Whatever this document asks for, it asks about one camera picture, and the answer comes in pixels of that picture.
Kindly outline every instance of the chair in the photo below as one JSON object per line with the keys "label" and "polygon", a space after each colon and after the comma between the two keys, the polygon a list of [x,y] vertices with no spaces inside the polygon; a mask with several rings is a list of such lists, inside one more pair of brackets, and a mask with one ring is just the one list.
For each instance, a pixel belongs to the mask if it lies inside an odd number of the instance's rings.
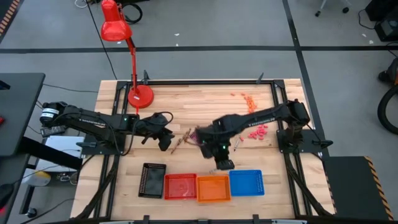
{"label": "chair", "polygon": [[[319,17],[319,15],[321,14],[321,10],[323,9],[323,7],[325,6],[325,4],[326,4],[327,1],[328,1],[328,0],[323,0],[322,5],[321,5],[321,8],[319,8],[319,11],[318,11],[317,13],[315,13],[315,16],[316,16],[316,17]],[[347,12],[349,11],[349,8],[348,8],[348,7],[351,6],[351,3],[350,3],[348,0],[341,0],[341,1],[344,2],[345,5],[346,5],[346,7],[343,8],[343,13],[347,13]]]}

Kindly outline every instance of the concrete floor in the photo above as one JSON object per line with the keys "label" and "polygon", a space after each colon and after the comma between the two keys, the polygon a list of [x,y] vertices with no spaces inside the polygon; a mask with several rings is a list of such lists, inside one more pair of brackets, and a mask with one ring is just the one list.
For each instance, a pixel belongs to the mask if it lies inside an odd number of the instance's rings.
{"label": "concrete floor", "polygon": [[[329,1],[320,17],[315,17],[321,0],[289,0],[301,46],[384,45],[373,30],[358,25],[357,13],[370,0],[351,0],[350,12],[342,14],[339,1]],[[74,0],[25,0],[11,24],[0,49],[98,48],[101,42],[88,9],[79,9]],[[150,0],[140,2],[144,17],[133,25],[133,39],[140,47],[270,45],[293,46],[284,6],[280,0]],[[92,6],[97,26],[103,22],[99,6]],[[371,26],[366,13],[363,23]],[[124,43],[105,42],[107,47]],[[119,79],[130,76],[128,53],[110,53]],[[373,158],[384,193],[393,214],[398,214],[398,194],[394,177],[398,169],[398,136],[388,133],[377,120],[377,104],[388,90],[377,74],[394,56],[387,51],[310,51],[303,53],[327,139],[335,143],[332,156]],[[138,52],[138,68],[151,78],[301,78],[294,51],[201,51]],[[2,72],[44,72],[45,83],[79,90],[97,90],[100,80],[113,79],[109,62],[101,53],[0,54]],[[39,100],[66,101],[88,110],[96,95],[43,87]],[[388,116],[398,125],[398,99],[389,104]],[[38,130],[40,111],[35,110],[30,126]],[[26,136],[40,141],[31,130]],[[74,187],[42,188],[32,206],[39,213],[73,198]],[[32,222],[66,220],[72,203]],[[18,215],[19,204],[9,223],[26,220]]]}

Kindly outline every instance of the blue tray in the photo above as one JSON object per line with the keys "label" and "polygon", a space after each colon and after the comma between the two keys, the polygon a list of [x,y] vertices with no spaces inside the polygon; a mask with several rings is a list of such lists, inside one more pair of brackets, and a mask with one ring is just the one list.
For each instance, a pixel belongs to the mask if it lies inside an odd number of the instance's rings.
{"label": "blue tray", "polygon": [[261,170],[231,170],[229,182],[232,196],[264,195]]}

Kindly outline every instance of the lamp base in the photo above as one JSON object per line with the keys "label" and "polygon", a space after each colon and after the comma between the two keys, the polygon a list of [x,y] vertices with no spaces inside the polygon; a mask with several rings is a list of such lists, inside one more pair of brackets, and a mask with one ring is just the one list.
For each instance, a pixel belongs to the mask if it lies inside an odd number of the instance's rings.
{"label": "lamp base", "polygon": [[138,92],[134,95],[133,88],[131,88],[128,100],[131,106],[135,108],[145,108],[149,106],[154,100],[154,92],[147,85],[138,85]]}

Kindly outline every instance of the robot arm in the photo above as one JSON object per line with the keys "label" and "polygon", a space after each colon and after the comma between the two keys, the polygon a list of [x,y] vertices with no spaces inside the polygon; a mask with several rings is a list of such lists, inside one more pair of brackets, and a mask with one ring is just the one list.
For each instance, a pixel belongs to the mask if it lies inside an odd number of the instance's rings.
{"label": "robot arm", "polygon": [[108,147],[116,145],[115,135],[133,134],[143,136],[143,144],[148,138],[159,139],[160,150],[166,151],[174,137],[172,131],[165,128],[169,122],[162,113],[140,119],[136,114],[107,115],[77,108],[65,102],[44,103],[40,122],[46,128],[65,125],[90,134]]}
{"label": "robot arm", "polygon": [[238,115],[230,114],[213,121],[205,128],[196,128],[200,149],[204,158],[215,158],[217,169],[234,169],[234,164],[228,158],[229,139],[249,127],[272,121],[285,121],[286,144],[297,145],[302,142],[301,130],[310,122],[310,117],[303,103],[287,101],[274,108],[255,113]]}

